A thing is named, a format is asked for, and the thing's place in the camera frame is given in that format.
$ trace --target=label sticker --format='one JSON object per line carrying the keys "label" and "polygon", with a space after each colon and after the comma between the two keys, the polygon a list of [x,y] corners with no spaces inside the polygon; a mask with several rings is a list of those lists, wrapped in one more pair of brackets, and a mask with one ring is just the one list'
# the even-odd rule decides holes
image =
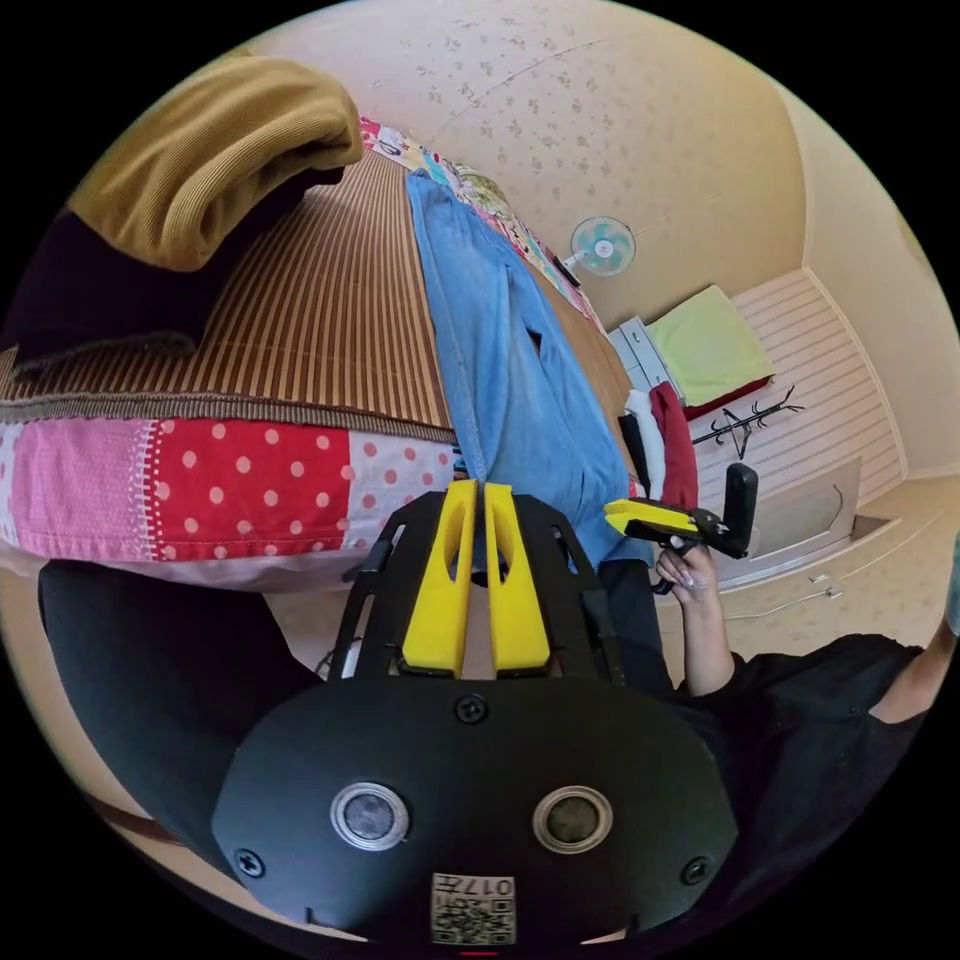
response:
{"label": "label sticker", "polygon": [[433,942],[493,946],[517,942],[513,877],[435,873],[431,903]]}

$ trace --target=yellow plastic part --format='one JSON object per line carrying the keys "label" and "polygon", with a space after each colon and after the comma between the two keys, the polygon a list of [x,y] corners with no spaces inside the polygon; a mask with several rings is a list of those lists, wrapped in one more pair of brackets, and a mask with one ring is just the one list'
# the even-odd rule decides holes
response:
{"label": "yellow plastic part", "polygon": [[608,503],[603,512],[607,523],[615,530],[626,535],[627,524],[631,520],[649,523],[667,530],[676,530],[678,534],[698,534],[693,520],[682,510],[671,510],[652,503],[635,503],[633,500],[614,500]]}
{"label": "yellow plastic part", "polygon": [[[483,488],[483,502],[494,675],[504,670],[543,669],[550,660],[550,644],[520,533],[513,491],[504,484],[488,483]],[[498,549],[508,567],[502,583],[497,575]]]}
{"label": "yellow plastic part", "polygon": [[[451,483],[403,641],[403,659],[416,670],[449,670],[455,677],[463,670],[476,515],[477,481]],[[451,579],[457,550],[457,574]]]}

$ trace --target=coat rack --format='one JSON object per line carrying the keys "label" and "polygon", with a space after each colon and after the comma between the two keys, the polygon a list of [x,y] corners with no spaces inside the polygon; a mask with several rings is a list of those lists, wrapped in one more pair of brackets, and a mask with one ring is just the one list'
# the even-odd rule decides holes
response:
{"label": "coat rack", "polygon": [[[737,417],[726,407],[723,408],[723,415],[727,418],[727,422],[724,426],[718,427],[717,421],[714,420],[710,424],[711,432],[706,434],[706,436],[698,437],[694,440],[694,443],[703,443],[704,440],[716,440],[719,446],[723,446],[723,440],[721,439],[726,434],[730,434],[733,437],[733,445],[737,448],[737,456],[742,460],[747,452],[747,441],[750,439],[750,435],[753,433],[752,423],[756,422],[757,429],[762,429],[766,426],[763,422],[767,417],[772,413],[779,413],[781,410],[792,410],[794,413],[798,413],[803,410],[803,407],[797,406],[796,404],[788,403],[790,395],[796,389],[796,384],[792,386],[788,391],[787,395],[779,402],[775,403],[772,407],[767,407],[765,410],[757,409],[757,402],[753,403],[753,413],[749,417]],[[738,440],[737,435],[734,433],[736,429],[743,430],[743,439]]]}

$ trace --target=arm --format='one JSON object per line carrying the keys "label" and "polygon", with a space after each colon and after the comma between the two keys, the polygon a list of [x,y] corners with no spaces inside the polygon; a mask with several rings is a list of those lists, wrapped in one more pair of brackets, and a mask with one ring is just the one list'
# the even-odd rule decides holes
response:
{"label": "arm", "polygon": [[944,617],[927,648],[900,672],[870,713],[884,723],[902,723],[929,710],[956,648],[957,637]]}
{"label": "arm", "polygon": [[665,550],[657,572],[674,584],[683,610],[683,667],[693,697],[715,693],[733,677],[736,664],[723,621],[717,575],[710,552],[696,547],[683,559]]}
{"label": "arm", "polygon": [[960,634],[960,533],[953,549],[953,573],[943,619],[926,649],[900,672],[883,699],[870,711],[885,723],[901,723],[933,706],[950,668]]}

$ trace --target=red cloth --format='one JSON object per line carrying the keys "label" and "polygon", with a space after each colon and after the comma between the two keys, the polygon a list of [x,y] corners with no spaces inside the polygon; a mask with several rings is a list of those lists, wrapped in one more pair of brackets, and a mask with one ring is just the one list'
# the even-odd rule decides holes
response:
{"label": "red cloth", "polygon": [[663,436],[666,454],[663,502],[690,510],[698,505],[700,487],[697,482],[697,456],[683,407],[669,383],[661,383],[650,391],[650,404],[653,418]]}
{"label": "red cloth", "polygon": [[765,387],[772,379],[773,377],[764,377],[762,380],[752,380],[750,383],[740,387],[739,390],[731,390],[730,393],[725,393],[722,397],[717,397],[716,400],[711,400],[709,403],[702,403],[699,407],[684,407],[683,415],[688,421],[696,420],[697,417],[702,417],[707,413],[713,413],[714,410],[719,410],[728,403],[733,403],[734,400],[739,400],[741,397],[753,393],[754,390]]}

